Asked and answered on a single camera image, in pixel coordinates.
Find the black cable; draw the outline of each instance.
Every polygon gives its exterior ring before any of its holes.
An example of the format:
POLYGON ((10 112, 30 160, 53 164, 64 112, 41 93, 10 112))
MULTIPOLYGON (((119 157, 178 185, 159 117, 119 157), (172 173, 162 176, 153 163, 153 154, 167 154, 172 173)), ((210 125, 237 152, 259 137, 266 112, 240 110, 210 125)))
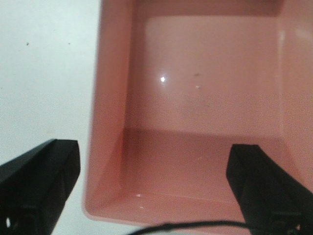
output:
POLYGON ((128 235, 143 235, 148 233, 166 231, 169 232, 174 229, 190 229, 190 228, 197 228, 197 227, 214 227, 214 226, 232 226, 232 227, 239 227, 251 230, 258 230, 261 232, 268 232, 271 235, 282 234, 278 231, 270 231, 264 228, 258 228, 254 226, 250 226, 246 223, 238 222, 238 221, 230 221, 230 220, 214 220, 214 221, 197 221, 197 222, 189 222, 189 223, 166 223, 158 226, 147 227, 136 232, 133 232, 128 235))

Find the wire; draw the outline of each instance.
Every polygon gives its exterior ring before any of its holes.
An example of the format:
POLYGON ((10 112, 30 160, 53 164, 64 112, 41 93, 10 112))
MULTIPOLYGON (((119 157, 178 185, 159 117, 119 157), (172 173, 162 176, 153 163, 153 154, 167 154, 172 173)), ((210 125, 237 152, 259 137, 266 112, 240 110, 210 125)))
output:
POLYGON ((197 228, 197 227, 215 227, 215 226, 232 226, 232 227, 239 227, 239 228, 245 228, 245 229, 250 229, 250 230, 258 230, 261 232, 268 232, 271 235, 282 234, 281 232, 278 233, 278 231, 270 231, 268 229, 250 226, 246 223, 242 223, 238 221, 212 220, 212 221, 196 221, 196 222, 189 222, 189 223, 166 223, 166 224, 162 224, 158 226, 147 227, 147 228, 138 230, 128 235, 143 235, 143 234, 149 234, 149 233, 154 233, 154 232, 159 232, 159 231, 169 232, 174 229, 190 229, 190 228, 197 228))

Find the plastic tray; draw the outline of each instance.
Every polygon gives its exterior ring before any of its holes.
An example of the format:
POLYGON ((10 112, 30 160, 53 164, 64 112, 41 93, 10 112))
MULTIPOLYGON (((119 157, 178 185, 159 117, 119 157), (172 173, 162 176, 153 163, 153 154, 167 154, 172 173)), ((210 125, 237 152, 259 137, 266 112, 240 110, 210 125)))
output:
POLYGON ((312 191, 312 9, 103 1, 86 214, 135 225, 243 221, 225 176, 233 143, 260 145, 312 191))

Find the white surface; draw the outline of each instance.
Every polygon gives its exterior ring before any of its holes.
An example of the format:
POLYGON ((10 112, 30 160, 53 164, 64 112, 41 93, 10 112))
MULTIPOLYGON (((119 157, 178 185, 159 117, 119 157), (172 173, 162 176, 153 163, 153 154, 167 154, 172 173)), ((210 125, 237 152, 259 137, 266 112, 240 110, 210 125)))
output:
POLYGON ((80 145, 82 173, 53 235, 135 229, 81 207, 99 10, 99 0, 0 0, 0 164, 51 138, 80 145))

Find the pink plastic tray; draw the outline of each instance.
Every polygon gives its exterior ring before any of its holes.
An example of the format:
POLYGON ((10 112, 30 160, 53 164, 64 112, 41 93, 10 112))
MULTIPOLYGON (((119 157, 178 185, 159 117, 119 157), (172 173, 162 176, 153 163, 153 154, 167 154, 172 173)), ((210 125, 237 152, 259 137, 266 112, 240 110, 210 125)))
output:
POLYGON ((312 12, 309 0, 105 0, 86 214, 243 221, 225 176, 233 143, 259 144, 312 191, 312 12))

